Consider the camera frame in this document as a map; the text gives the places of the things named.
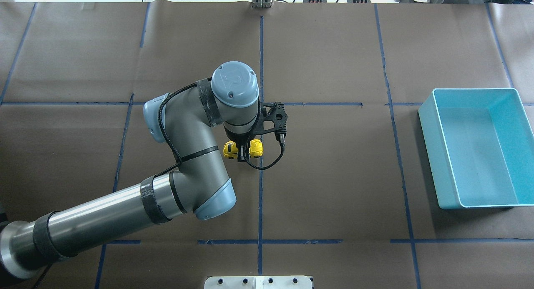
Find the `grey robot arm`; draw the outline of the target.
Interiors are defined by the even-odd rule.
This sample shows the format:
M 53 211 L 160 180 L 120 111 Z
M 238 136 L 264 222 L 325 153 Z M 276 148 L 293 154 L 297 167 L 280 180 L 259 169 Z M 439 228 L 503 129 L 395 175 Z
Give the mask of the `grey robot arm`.
M 166 143 L 175 164 L 139 184 L 82 205 L 53 211 L 34 222 L 11 222 L 1 230 L 1 286 L 36 276 L 42 267 L 186 213 L 217 217 L 236 197 L 212 128 L 223 125 L 249 158 L 259 123 L 255 71 L 239 61 L 222 63 L 212 76 L 144 104 L 153 138 Z

